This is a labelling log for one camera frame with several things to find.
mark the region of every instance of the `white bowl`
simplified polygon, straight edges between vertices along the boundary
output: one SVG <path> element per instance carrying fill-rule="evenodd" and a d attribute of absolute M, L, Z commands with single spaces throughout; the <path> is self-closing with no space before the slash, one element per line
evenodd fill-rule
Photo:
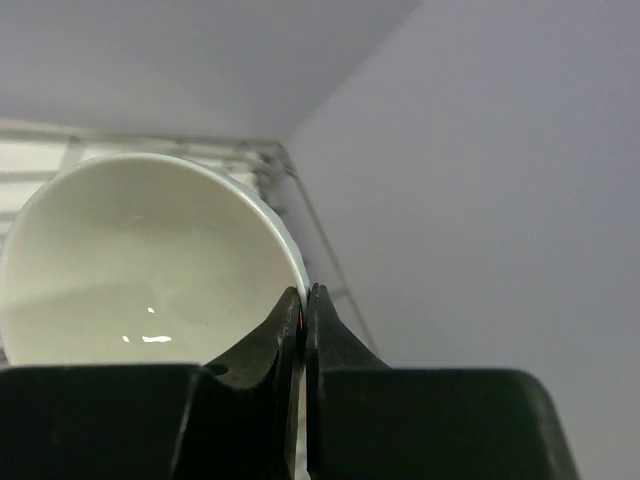
<path fill-rule="evenodd" d="M 206 363 L 284 289 L 306 307 L 300 252 L 227 175 L 166 155 L 64 171 L 18 214 L 0 258 L 0 335 L 13 365 Z"/>

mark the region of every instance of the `white wall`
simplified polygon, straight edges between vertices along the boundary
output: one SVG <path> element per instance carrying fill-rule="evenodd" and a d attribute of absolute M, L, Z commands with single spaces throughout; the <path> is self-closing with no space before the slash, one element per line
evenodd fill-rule
<path fill-rule="evenodd" d="M 640 472 L 640 4 L 431 1 L 290 153 L 382 356 L 530 370 Z"/>
<path fill-rule="evenodd" d="M 21 0 L 0 117 L 287 138 L 419 0 Z"/>

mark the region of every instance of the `white surface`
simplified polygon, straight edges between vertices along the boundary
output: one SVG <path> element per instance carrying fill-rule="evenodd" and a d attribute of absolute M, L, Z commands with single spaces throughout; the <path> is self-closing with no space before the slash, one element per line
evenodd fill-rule
<path fill-rule="evenodd" d="M 419 0 L 22 0 L 0 15 L 8 118 L 286 138 Z"/>
<path fill-rule="evenodd" d="M 6 238 L 0 280 L 16 365 L 206 363 L 284 288 L 304 303 L 308 287 L 293 240 L 255 194 L 151 154 L 86 162 L 39 190 Z"/>
<path fill-rule="evenodd" d="M 289 144 L 383 357 L 530 370 L 594 480 L 640 472 L 639 15 L 425 3 Z"/>

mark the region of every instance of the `wall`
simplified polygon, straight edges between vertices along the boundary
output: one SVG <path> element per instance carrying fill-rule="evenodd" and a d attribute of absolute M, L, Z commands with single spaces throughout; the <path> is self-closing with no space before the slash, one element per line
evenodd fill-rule
<path fill-rule="evenodd" d="M 0 9 L 0 115 L 287 138 L 419 0 L 24 0 Z"/>
<path fill-rule="evenodd" d="M 640 471 L 640 6 L 430 1 L 290 153 L 382 356 L 530 370 Z"/>

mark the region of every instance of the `gray wall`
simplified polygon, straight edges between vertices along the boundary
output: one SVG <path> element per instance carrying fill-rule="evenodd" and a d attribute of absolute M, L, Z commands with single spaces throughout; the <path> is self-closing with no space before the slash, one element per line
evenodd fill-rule
<path fill-rule="evenodd" d="M 640 4 L 427 2 L 290 142 L 382 356 L 530 370 L 640 472 Z"/>
<path fill-rule="evenodd" d="M 5 1 L 0 116 L 284 139 L 418 3 Z"/>

